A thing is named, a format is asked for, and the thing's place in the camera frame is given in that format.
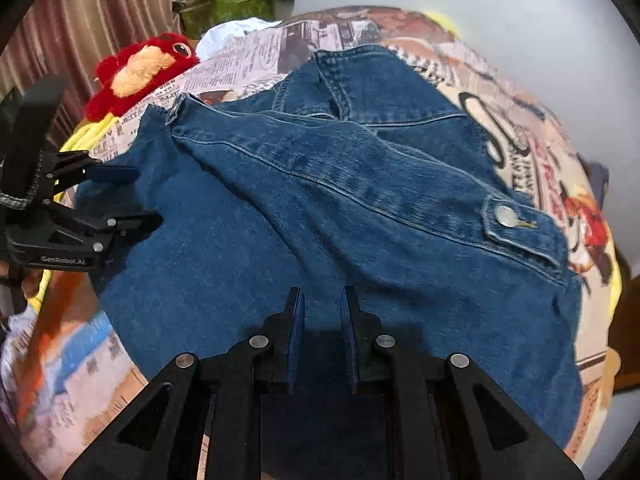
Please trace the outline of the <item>blue denim jacket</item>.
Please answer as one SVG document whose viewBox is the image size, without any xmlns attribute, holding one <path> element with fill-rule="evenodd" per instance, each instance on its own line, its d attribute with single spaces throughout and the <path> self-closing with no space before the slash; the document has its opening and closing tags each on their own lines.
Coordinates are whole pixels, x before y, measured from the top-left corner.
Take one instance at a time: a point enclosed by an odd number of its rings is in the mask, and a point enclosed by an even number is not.
<svg viewBox="0 0 640 480">
<path fill-rule="evenodd" d="M 92 278 L 146 377 L 230 349 L 306 299 L 292 396 L 265 404 L 276 479 L 379 479 L 382 422 L 348 391 L 340 300 L 433 356 L 462 352 L 558 445 L 582 403 L 580 281 L 563 231 L 498 176 L 472 99 L 452 104 L 392 51 L 319 51 L 269 90 L 143 114 L 119 157 L 137 180 L 88 182 L 89 214 L 162 225 Z"/>
</svg>

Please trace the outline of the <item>red plush toy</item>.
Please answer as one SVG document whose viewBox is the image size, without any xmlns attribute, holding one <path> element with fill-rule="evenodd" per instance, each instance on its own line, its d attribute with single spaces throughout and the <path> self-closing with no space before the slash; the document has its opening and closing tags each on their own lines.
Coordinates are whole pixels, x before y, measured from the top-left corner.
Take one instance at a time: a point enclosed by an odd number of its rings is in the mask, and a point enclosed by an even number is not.
<svg viewBox="0 0 640 480">
<path fill-rule="evenodd" d="M 85 107 L 85 118 L 99 122 L 106 115 L 122 117 L 166 82 L 200 60 L 188 38 L 175 32 L 130 44 L 96 66 L 101 88 Z"/>
</svg>

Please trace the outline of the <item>striped brown curtain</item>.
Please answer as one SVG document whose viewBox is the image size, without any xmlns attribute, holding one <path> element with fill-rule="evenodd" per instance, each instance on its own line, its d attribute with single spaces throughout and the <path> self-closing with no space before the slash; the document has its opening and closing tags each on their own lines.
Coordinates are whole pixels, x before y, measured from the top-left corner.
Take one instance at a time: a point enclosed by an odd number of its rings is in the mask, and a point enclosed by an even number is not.
<svg viewBox="0 0 640 480">
<path fill-rule="evenodd" d="M 176 32 L 171 0 L 36 0 L 1 53 L 1 93 L 23 91 L 44 74 L 66 79 L 63 105 L 48 134 L 59 148 L 98 91 L 94 70 L 120 49 Z"/>
</svg>

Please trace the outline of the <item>white cloth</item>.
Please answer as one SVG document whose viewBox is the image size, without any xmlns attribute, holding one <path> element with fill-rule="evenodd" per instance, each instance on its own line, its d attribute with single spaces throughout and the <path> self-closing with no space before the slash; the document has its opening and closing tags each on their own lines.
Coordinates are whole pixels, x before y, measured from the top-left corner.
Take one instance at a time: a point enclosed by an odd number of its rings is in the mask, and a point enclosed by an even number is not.
<svg viewBox="0 0 640 480">
<path fill-rule="evenodd" d="M 236 38 L 245 37 L 252 32 L 261 32 L 280 24 L 280 21 L 244 18 L 244 20 L 228 21 L 215 25 L 202 36 L 195 47 L 195 55 L 200 61 L 206 61 Z"/>
</svg>

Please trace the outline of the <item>green storage box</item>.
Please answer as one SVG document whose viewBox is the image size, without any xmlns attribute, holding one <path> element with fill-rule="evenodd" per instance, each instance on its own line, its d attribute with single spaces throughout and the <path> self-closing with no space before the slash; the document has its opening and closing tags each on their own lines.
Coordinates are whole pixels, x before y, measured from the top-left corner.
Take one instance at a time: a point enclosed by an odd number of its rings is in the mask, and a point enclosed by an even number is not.
<svg viewBox="0 0 640 480">
<path fill-rule="evenodd" d="M 274 20 L 273 0 L 175 0 L 172 5 L 180 16 L 181 30 L 190 39 L 200 39 L 210 28 L 246 18 Z"/>
</svg>

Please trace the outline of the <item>purple backpack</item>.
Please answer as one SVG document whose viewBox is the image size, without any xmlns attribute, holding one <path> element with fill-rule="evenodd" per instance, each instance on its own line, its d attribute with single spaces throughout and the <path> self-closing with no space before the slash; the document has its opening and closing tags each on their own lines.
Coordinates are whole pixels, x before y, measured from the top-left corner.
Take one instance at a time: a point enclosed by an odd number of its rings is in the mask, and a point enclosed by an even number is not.
<svg viewBox="0 0 640 480">
<path fill-rule="evenodd" d="M 579 161 L 588 178 L 594 199 L 598 207 L 603 209 L 605 196 L 610 186 L 610 170 L 600 162 L 593 162 L 592 160 L 584 159 L 582 156 L 579 156 Z"/>
</svg>

